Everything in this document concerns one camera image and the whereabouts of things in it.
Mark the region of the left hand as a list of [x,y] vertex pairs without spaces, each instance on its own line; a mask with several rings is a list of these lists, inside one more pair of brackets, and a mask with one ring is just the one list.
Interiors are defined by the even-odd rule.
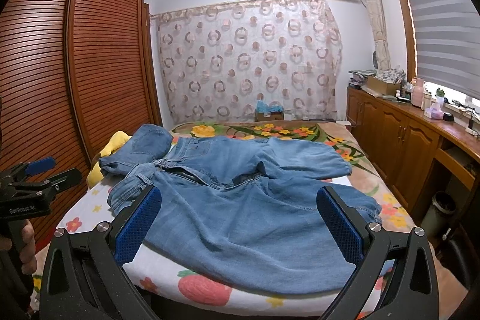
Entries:
[[19,252],[19,258],[22,263],[21,269],[23,274],[30,275],[37,270],[38,262],[35,257],[34,230],[28,220],[22,222],[21,238],[23,241]]

